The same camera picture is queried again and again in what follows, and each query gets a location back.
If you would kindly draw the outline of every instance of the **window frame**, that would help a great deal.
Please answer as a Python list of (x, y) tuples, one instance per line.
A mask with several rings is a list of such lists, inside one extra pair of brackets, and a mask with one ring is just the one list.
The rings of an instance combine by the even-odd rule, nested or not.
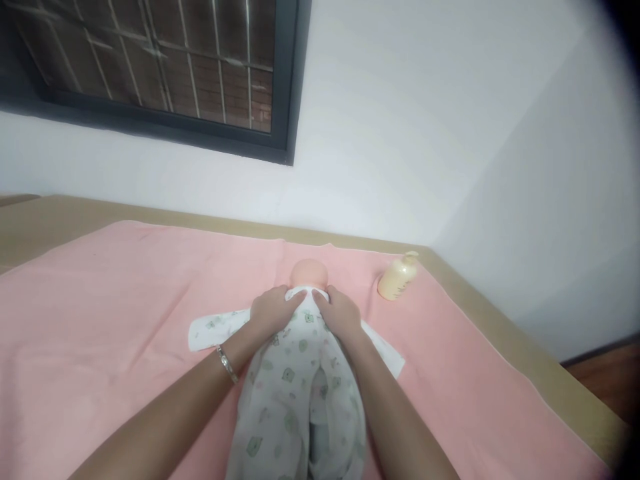
[(0, 109), (293, 164), (311, 0), (276, 0), (271, 132), (248, 130), (48, 86), (0, 0), (0, 55), (20, 78), (0, 77)]

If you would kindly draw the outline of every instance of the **white wall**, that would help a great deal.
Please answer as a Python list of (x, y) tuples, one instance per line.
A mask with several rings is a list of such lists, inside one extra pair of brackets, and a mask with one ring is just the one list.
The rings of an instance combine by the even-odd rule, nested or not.
[(0, 190), (428, 245), (584, 30), (558, 0), (315, 0), (294, 168), (0, 114)]
[(637, 99), (615, 48), (594, 25), (434, 244), (559, 359), (640, 321)]
[[(573, 81), (584, 84), (567, 108), (591, 104), (595, 96), (596, 106), (579, 112), (588, 118), (571, 116), (576, 123), (584, 120), (584, 131), (596, 128), (590, 117), (608, 122), (619, 116), (606, 82), (589, 80), (597, 67), (578, 62), (567, 70), (580, 48), (590, 48), (584, 38), (597, 15), (587, 6), (587, 0), (315, 0), (293, 168), (0, 113), (0, 191), (66, 193), (434, 244), (496, 306), (532, 331), (539, 319), (526, 315), (542, 300), (569, 288), (636, 234), (634, 227), (627, 231), (607, 220), (618, 204), (630, 212), (632, 202), (620, 192), (610, 192), (606, 208), (596, 211), (604, 190), (594, 178), (609, 185), (624, 173), (605, 168), (603, 158), (618, 165), (628, 154), (599, 143), (574, 146), (581, 134), (571, 131), (566, 142), (548, 140), (544, 125), (535, 126), (541, 115), (553, 122), (551, 107), (565, 102), (562, 93), (549, 93), (558, 82), (560, 91), (571, 91)], [(585, 80), (580, 69), (587, 67)], [(562, 75), (567, 79), (558, 80)], [(544, 111), (541, 103), (549, 113), (532, 114)], [(607, 132), (606, 144), (616, 143), (615, 130)], [(594, 164), (588, 172), (574, 175), (575, 162), (560, 168), (549, 160), (562, 164), (576, 155)], [(522, 167), (524, 160), (535, 160), (538, 170)], [(560, 208), (565, 216), (554, 216), (544, 199), (543, 207), (529, 212), (528, 197), (517, 192), (527, 188), (521, 174), (535, 174), (535, 185), (554, 192), (556, 202), (567, 205)], [(505, 196), (513, 203), (508, 209), (486, 192), (501, 187), (500, 178), (517, 186)], [(568, 191), (587, 202), (572, 203), (563, 196)], [(572, 218), (574, 210), (580, 221)], [(510, 242), (501, 218), (518, 215), (532, 215), (540, 232), (558, 228), (561, 242), (552, 245), (552, 235), (542, 233), (524, 235), (526, 225), (517, 219), (520, 227), (512, 230), (518, 234)], [(580, 232), (591, 234), (588, 217), (614, 231), (573, 255)], [(551, 268), (557, 263), (559, 273)], [(536, 264), (550, 267), (548, 275)], [(519, 281), (522, 288), (514, 292)]]

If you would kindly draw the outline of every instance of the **silver bangle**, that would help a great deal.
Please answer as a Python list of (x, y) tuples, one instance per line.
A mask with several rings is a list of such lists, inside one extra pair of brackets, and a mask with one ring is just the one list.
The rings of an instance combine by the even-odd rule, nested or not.
[(238, 376), (233, 372), (229, 359), (227, 358), (225, 353), (222, 351), (222, 346), (218, 345), (215, 349), (218, 350), (218, 355), (220, 355), (220, 361), (222, 362), (222, 365), (224, 365), (224, 367), (227, 369), (227, 372), (229, 373), (231, 380), (234, 383), (238, 383)]

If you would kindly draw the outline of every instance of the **yellow bottle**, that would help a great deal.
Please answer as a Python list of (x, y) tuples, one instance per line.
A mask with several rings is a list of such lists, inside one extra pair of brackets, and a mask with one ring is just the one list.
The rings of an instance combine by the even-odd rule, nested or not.
[(378, 293), (386, 300), (396, 300), (418, 272), (416, 268), (417, 252), (406, 252), (401, 259), (391, 262), (389, 268), (378, 282)]

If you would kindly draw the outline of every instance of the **wrist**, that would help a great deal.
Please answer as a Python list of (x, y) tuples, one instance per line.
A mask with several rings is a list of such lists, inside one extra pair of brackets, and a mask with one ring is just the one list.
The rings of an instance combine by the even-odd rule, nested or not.
[(354, 328), (343, 334), (340, 341), (350, 353), (366, 349), (370, 345), (373, 346), (371, 339), (365, 331), (362, 330), (360, 325), (358, 325), (358, 328)]

